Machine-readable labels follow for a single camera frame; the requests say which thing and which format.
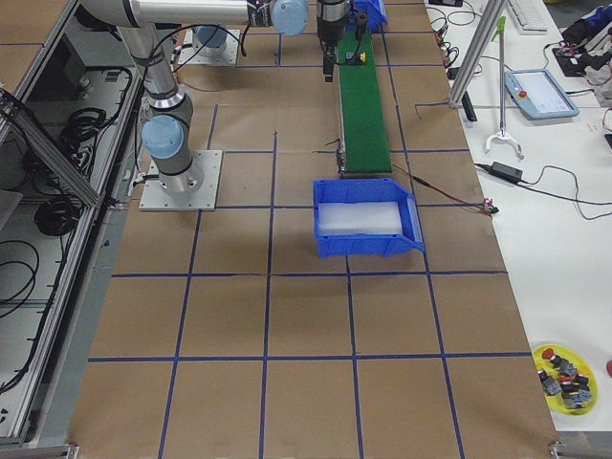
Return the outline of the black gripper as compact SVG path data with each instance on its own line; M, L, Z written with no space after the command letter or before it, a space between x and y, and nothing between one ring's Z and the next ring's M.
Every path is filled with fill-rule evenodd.
M345 2L342 0L317 1L317 36L324 44L322 70L324 81L334 80L335 48L342 40L345 28Z

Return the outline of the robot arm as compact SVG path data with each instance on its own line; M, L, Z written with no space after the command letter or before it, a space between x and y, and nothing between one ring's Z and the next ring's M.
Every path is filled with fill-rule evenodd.
M118 28L142 76L153 111L153 118L143 125L142 141L158 168L160 187L176 194L196 191L206 173L187 144L191 98L172 73L155 25L274 27L291 36L302 33L310 18L307 1L84 1L82 5L96 19Z

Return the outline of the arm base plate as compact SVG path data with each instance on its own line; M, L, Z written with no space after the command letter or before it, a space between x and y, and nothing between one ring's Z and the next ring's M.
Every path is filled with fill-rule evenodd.
M143 185L140 210L215 211L222 160L222 150L194 150L191 168L177 176L161 174L151 161L148 174L158 178Z
M236 64L240 32L196 27L186 32L180 53L175 59L181 65L229 67Z

